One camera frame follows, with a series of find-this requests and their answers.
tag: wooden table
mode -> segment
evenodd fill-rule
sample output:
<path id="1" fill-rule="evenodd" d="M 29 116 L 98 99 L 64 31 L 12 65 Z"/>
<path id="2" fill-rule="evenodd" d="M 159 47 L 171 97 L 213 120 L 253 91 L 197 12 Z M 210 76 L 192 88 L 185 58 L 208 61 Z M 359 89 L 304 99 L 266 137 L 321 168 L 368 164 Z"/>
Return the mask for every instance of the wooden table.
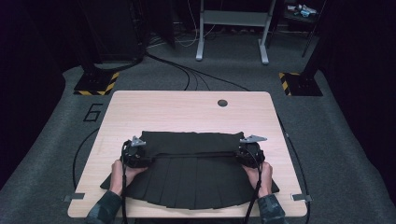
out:
<path id="1" fill-rule="evenodd" d="M 218 101 L 227 101 L 219 106 Z M 265 136 L 260 142 L 266 161 L 274 167 L 276 194 L 287 217 L 306 214 L 303 201 L 291 194 L 301 189 L 291 164 L 285 139 L 269 93 L 264 91 L 116 91 L 108 106 L 76 193 L 83 200 L 72 200 L 70 217 L 85 217 L 106 192 L 100 184 L 120 157 L 122 143 L 142 131 L 238 133 Z M 127 198 L 128 217 L 244 217 L 248 203 L 222 209 L 171 209 Z M 251 215 L 258 217 L 257 204 Z"/>

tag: yellow and black tape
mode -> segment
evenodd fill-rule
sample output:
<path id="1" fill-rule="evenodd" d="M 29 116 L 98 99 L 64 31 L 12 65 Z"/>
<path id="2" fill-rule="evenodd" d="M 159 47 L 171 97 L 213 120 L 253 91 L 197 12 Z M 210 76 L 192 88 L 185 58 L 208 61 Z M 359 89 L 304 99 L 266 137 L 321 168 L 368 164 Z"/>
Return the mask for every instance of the yellow and black tape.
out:
<path id="1" fill-rule="evenodd" d="M 114 85 L 116 84 L 117 77 L 119 77 L 120 73 L 116 73 L 110 79 L 105 91 L 75 91 L 76 95 L 109 95 L 111 90 L 113 90 Z"/>
<path id="2" fill-rule="evenodd" d="M 283 91 L 286 95 L 291 95 L 290 84 L 286 80 L 287 75 L 299 76 L 299 73 L 279 73 L 280 81 L 282 83 Z"/>

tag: camouflage sleeve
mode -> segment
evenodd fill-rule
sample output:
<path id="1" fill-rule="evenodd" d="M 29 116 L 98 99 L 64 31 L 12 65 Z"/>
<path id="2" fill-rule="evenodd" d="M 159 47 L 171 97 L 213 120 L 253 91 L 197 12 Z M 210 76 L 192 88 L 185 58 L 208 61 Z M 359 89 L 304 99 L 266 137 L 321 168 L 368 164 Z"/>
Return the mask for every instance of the camouflage sleeve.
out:
<path id="1" fill-rule="evenodd" d="M 260 218 L 265 224 L 287 224 L 285 220 L 285 211 L 275 194 L 269 194 L 257 200 L 260 209 Z"/>
<path id="2" fill-rule="evenodd" d="M 91 209 L 85 218 L 85 223 L 107 224 L 113 223 L 121 206 L 121 198 L 116 193 L 108 190 Z"/>

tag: person's hand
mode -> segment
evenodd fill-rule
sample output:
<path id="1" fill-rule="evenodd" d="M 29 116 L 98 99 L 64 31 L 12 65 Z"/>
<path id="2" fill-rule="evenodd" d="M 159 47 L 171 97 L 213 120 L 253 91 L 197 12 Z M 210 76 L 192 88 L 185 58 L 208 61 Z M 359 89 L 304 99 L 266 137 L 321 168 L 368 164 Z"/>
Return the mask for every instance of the person's hand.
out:
<path id="1" fill-rule="evenodd" d="M 259 171 L 258 169 L 253 169 L 250 167 L 246 167 L 242 165 L 244 170 L 247 172 L 247 177 L 250 182 L 251 187 L 256 188 L 257 181 L 259 181 Z M 272 173 L 273 168 L 270 163 L 264 161 L 262 163 L 262 186 L 259 189 L 258 196 L 259 198 L 264 197 L 268 194 L 272 194 Z"/>
<path id="2" fill-rule="evenodd" d="M 126 167 L 125 170 L 125 175 L 126 175 L 126 186 L 130 185 L 131 182 L 134 180 L 134 177 L 145 170 L 147 170 L 148 167 L 145 168 L 131 168 L 131 167 Z M 121 196 L 122 194 L 122 162 L 119 160 L 114 161 L 114 163 L 111 165 L 111 181 L 110 181 L 110 189 L 114 193 L 118 194 Z"/>

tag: black cable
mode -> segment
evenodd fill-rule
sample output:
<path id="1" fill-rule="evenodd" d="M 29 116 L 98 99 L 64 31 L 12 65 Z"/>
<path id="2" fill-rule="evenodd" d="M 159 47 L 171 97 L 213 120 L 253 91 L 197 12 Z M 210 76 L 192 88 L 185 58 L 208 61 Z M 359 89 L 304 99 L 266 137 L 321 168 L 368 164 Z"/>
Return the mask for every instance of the black cable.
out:
<path id="1" fill-rule="evenodd" d="M 149 54 L 149 53 L 145 53 L 148 57 L 150 57 L 150 58 L 152 58 L 152 59 L 154 59 L 154 60 L 157 60 L 157 61 L 159 61 L 159 62 L 161 62 L 161 63 L 168 63 L 166 60 L 163 60 L 163 59 L 159 59 L 159 58 L 157 58 L 157 57 L 155 57 L 155 56 L 152 56 L 151 54 Z M 187 82 L 187 85 L 186 85 L 186 87 L 184 88 L 184 91 L 189 87 L 189 85 L 190 85 L 190 75 L 189 75 L 189 73 L 185 70 L 185 69 L 183 69 L 182 68 L 182 66 L 175 66 L 176 68 L 178 68 L 178 69 L 180 69 L 181 71 L 183 71 L 186 75 L 187 75 L 187 78 L 188 78 L 188 82 Z"/>
<path id="2" fill-rule="evenodd" d="M 296 157 L 296 160 L 297 160 L 297 162 L 298 162 L 298 164 L 299 164 L 299 167 L 300 167 L 300 170 L 301 170 L 301 175 L 302 175 L 303 181 L 304 181 L 305 195 L 309 195 L 309 190 L 308 190 L 308 186 L 307 186 L 307 184 L 306 184 L 306 179 L 305 179 L 305 173 L 304 173 L 303 166 L 301 165 L 300 158 L 298 157 L 298 154 L 297 154 L 297 151 L 296 151 L 296 149 L 295 149 L 295 147 L 294 147 L 294 144 L 291 142 L 291 139 L 290 139 L 290 137 L 289 137 L 289 134 L 286 132 L 285 127 L 283 126 L 282 120 L 280 119 L 280 117 L 279 117 L 278 114 L 276 114 L 276 116 L 277 116 L 277 119 L 279 120 L 280 127 L 282 128 L 283 133 L 284 133 L 284 134 L 286 135 L 286 137 L 288 138 L 288 141 L 289 141 L 289 143 L 290 143 L 291 149 L 293 150 L 294 155 L 295 155 L 295 157 Z M 311 202 L 306 202 L 306 210 L 307 210 L 307 211 L 306 211 L 306 222 L 305 222 L 305 223 L 307 224 L 307 223 L 309 222 L 309 218 L 310 218 L 310 216 L 311 216 Z"/>
<path id="3" fill-rule="evenodd" d="M 93 132 L 91 132 L 79 145 L 78 150 L 75 154 L 75 158 L 73 159 L 73 185 L 75 190 L 77 189 L 77 183 L 76 183 L 76 160 L 77 160 L 77 156 L 79 151 L 81 150 L 82 146 L 84 145 L 84 143 L 88 140 L 88 138 L 91 137 L 91 135 L 93 135 L 94 133 L 96 133 L 99 130 L 99 128 L 93 130 Z"/>
<path id="4" fill-rule="evenodd" d="M 121 163 L 122 163 L 122 192 L 121 192 L 121 207 L 122 207 L 122 224 L 128 224 L 126 216 L 126 205 L 125 205 L 125 190 L 126 190 L 126 163 L 124 158 L 123 150 L 130 144 L 129 141 L 124 142 L 121 148 Z"/>
<path id="5" fill-rule="evenodd" d="M 257 162 L 254 155 L 251 154 L 251 152 L 247 148 L 246 148 L 246 151 L 248 152 L 248 154 L 250 154 L 251 158 L 253 158 L 254 162 L 256 163 L 257 170 L 259 172 L 259 180 L 257 181 L 256 188 L 254 189 L 253 195 L 251 197 L 250 204 L 248 206 L 247 213 L 245 215 L 244 224 L 248 224 L 248 218 L 250 217 L 251 209 L 253 208 L 253 204 L 257 199 L 257 194 L 258 194 L 259 189 L 262 185 L 262 166 L 259 165 L 259 163 Z"/>
<path id="6" fill-rule="evenodd" d="M 209 75 L 209 74 L 206 74 L 206 73 L 197 71 L 197 70 L 192 69 L 192 68 L 189 68 L 189 67 L 187 67 L 187 66 L 184 66 L 184 65 L 181 65 L 181 64 L 178 64 L 178 63 L 173 63 L 173 62 L 170 62 L 170 61 L 166 61 L 166 60 L 164 60 L 164 59 L 161 59 L 161 58 L 158 58 L 158 57 L 156 57 L 156 56 L 154 56 L 154 55 L 151 55 L 151 54 L 149 54 L 148 52 L 146 52 L 145 54 L 146 54 L 146 56 L 148 56 L 148 57 L 150 57 L 150 58 L 152 58 L 152 59 L 154 59 L 154 60 L 157 60 L 157 61 L 159 61 L 159 62 L 168 63 L 168 64 L 171 64 L 171 65 L 176 66 L 176 67 L 178 67 L 178 68 L 184 68 L 184 69 L 186 69 L 186 70 L 188 70 L 188 71 L 190 71 L 190 72 L 195 72 L 195 73 L 198 73 L 198 74 L 207 76 L 207 77 L 211 77 L 211 78 L 214 78 L 214 79 L 216 79 L 216 80 L 219 80 L 219 81 L 223 81 L 223 82 L 232 84 L 232 85 L 234 85 L 234 86 L 236 86 L 236 87 L 238 87 L 238 88 L 241 88 L 241 89 L 243 89 L 243 90 L 245 90 L 245 91 L 250 91 L 249 89 L 247 89 L 247 88 L 245 88 L 245 87 L 243 87 L 243 86 L 241 86 L 241 85 L 239 85 L 239 84 L 236 84 L 236 83 L 234 83 L 234 82 L 231 82 L 231 81 L 229 81 L 229 80 L 226 80 L 226 79 L 223 79 L 223 78 L 219 78 L 219 77 L 213 77 L 213 76 L 211 76 L 211 75 Z"/>
<path id="7" fill-rule="evenodd" d="M 192 73 L 192 75 L 195 78 L 195 91 L 197 91 L 198 90 L 198 78 L 197 78 L 196 74 Z"/>
<path id="8" fill-rule="evenodd" d="M 207 89 L 210 91 L 210 88 L 209 88 L 209 86 L 207 85 L 206 81 L 205 81 L 199 74 L 196 74 L 196 75 L 205 83 Z"/>

